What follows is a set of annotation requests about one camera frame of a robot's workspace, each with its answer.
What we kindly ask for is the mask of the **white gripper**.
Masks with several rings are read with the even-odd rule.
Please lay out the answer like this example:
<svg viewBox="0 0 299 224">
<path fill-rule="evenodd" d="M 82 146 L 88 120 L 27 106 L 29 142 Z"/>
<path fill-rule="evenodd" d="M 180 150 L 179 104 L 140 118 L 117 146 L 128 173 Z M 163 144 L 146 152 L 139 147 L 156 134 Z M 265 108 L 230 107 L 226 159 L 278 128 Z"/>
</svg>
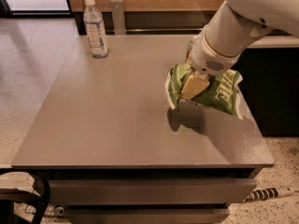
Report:
<svg viewBox="0 0 299 224">
<path fill-rule="evenodd" d="M 192 41 L 190 59 L 197 71 L 207 75 L 193 73 L 188 76 L 181 92 L 185 100 L 191 100 L 209 86 L 208 75 L 220 76 L 237 62 L 236 56 L 226 57 L 210 47 L 204 31 Z"/>
</svg>

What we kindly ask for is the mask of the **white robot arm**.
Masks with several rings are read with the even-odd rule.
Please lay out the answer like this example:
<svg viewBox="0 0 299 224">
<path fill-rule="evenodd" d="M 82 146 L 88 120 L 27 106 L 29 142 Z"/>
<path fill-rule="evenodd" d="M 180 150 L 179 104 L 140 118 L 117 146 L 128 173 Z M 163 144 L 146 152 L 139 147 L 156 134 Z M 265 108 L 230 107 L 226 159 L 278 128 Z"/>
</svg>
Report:
<svg viewBox="0 0 299 224">
<path fill-rule="evenodd" d="M 181 97 L 190 100 L 204 91 L 209 76 L 226 72 L 246 47 L 276 29 L 299 36 L 299 0 L 224 0 L 193 40 L 190 61 L 195 72 Z"/>
</svg>

